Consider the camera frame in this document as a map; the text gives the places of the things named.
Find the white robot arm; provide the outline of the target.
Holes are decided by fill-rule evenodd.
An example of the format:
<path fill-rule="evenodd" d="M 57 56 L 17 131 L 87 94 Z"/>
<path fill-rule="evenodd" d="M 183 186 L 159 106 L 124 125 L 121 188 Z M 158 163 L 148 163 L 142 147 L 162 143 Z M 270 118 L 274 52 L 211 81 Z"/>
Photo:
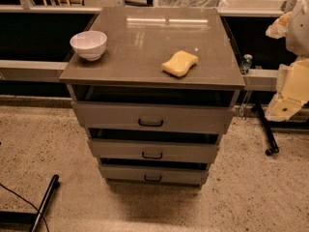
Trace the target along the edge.
<path fill-rule="evenodd" d="M 279 66 L 276 94 L 271 99 L 266 118 L 274 122 L 289 120 L 309 102 L 309 0 L 279 16 L 266 30 L 274 39 L 286 38 L 286 48 L 296 55 L 289 65 Z"/>

